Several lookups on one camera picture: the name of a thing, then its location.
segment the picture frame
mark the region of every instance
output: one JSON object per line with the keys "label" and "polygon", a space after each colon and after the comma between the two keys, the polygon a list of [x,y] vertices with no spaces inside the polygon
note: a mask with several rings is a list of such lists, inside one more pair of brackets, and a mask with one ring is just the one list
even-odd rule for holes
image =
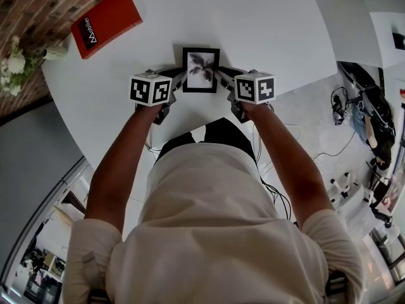
{"label": "picture frame", "polygon": [[[187,71],[187,79],[183,83],[183,92],[216,93],[218,82],[214,76],[214,71],[219,65],[220,49],[183,47],[183,69]],[[212,82],[211,86],[204,87],[210,82]]]}

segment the wrist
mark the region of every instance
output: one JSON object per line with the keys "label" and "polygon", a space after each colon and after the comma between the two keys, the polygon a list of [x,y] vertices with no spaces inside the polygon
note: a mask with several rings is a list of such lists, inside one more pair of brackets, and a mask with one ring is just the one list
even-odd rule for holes
{"label": "wrist", "polygon": [[257,106],[253,107],[249,111],[246,111],[247,116],[255,122],[256,120],[262,119],[269,114],[272,113],[270,108],[267,106],[267,104],[258,104]]}
{"label": "wrist", "polygon": [[132,115],[133,117],[140,117],[144,120],[148,120],[153,122],[158,114],[159,110],[161,109],[162,105],[159,104],[157,106],[141,106],[137,107],[135,113]]}

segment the brick wall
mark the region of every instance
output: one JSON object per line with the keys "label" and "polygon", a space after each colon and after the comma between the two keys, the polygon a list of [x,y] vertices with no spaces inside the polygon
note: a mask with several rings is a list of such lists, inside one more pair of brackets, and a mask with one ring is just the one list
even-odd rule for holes
{"label": "brick wall", "polygon": [[[13,35],[23,48],[42,51],[58,45],[69,33],[70,25],[101,0],[0,0],[0,58],[9,51]],[[36,101],[49,97],[41,68],[14,97],[0,91],[0,119],[10,118]]]}

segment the white cube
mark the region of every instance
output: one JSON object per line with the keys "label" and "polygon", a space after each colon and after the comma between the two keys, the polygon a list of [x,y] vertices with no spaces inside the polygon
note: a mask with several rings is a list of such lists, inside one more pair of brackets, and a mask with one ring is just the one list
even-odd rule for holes
{"label": "white cube", "polygon": [[137,104],[154,106],[167,103],[171,78],[153,73],[132,75],[129,79],[129,99]]}
{"label": "white cube", "polygon": [[264,72],[247,73],[235,76],[236,100],[251,104],[262,104],[274,100],[274,75]]}

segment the book cover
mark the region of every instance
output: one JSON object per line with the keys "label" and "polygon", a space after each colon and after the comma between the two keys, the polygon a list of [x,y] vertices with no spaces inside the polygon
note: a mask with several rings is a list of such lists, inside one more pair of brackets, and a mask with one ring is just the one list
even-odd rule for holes
{"label": "book cover", "polygon": [[83,59],[142,23],[132,0],[103,0],[73,25],[72,33]]}

